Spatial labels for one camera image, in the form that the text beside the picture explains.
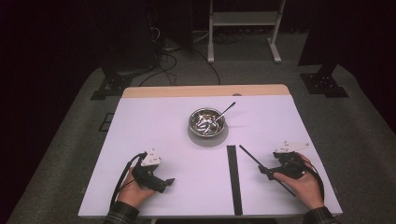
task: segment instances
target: stainless steel bowl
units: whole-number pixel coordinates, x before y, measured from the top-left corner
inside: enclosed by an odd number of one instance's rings
[[[213,137],[223,131],[225,118],[220,116],[220,112],[213,108],[201,108],[193,112],[189,119],[190,129],[199,136]]]

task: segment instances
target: gray carpet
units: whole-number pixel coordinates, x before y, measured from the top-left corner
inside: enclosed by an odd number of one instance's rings
[[[285,84],[314,142],[336,196],[344,210],[343,223],[394,223],[396,220],[396,136],[361,91],[356,79],[338,66],[333,77],[348,98],[326,98],[308,93],[299,74],[318,66],[297,66],[306,34],[279,34],[276,41],[282,64],[275,64],[263,35],[246,35],[231,45],[215,45],[213,67],[221,84]],[[205,44],[196,49],[206,55]],[[144,86],[217,85],[212,68],[198,53],[173,53],[177,65]],[[162,67],[173,58],[162,58]],[[149,74],[136,77],[138,86]],[[104,74],[95,70],[81,88],[49,149],[8,223],[101,223],[78,217],[106,133],[98,132],[118,96],[91,101]],[[280,224],[301,223],[300,217],[279,218]]]

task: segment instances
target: plaid sleeve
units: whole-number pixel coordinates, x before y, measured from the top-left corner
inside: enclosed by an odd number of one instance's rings
[[[304,215],[304,224],[339,224],[327,207],[313,209]]]
[[[139,211],[127,203],[115,202],[106,216],[104,224],[134,223]]]

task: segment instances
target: dark background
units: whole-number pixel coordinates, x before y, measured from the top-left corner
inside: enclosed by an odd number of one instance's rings
[[[133,61],[133,55],[128,60],[128,53],[133,50],[124,52],[117,47],[120,31],[111,23],[98,24],[98,18],[110,20],[106,2],[1,1],[0,223],[6,222],[23,194],[86,78],[109,61]],[[148,2],[156,5],[154,0]],[[189,7],[193,29],[207,28],[208,1],[166,2],[181,9]],[[227,2],[225,5],[224,1],[215,1],[215,8],[252,11],[278,6],[278,1],[273,0]],[[99,9],[103,9],[103,17],[92,16],[91,12],[100,13]],[[394,4],[385,0],[359,3],[288,0],[280,28],[281,32],[310,31],[300,65],[321,64],[336,48],[337,62],[356,77],[393,131],[396,130],[396,111],[392,106],[396,102],[392,88],[396,84],[395,12]],[[158,18],[152,19],[161,25]],[[109,34],[116,38],[114,49],[109,49],[103,40],[102,35],[108,38]],[[139,41],[145,42],[137,37],[135,43]],[[146,49],[148,56],[152,54],[152,47]]]

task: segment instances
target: wooden edge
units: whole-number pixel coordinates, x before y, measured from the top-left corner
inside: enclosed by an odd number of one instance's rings
[[[170,86],[170,87],[130,87],[122,98],[150,97],[192,97],[192,96],[232,96],[240,95],[290,95],[283,84],[270,85],[222,85],[222,86]]]

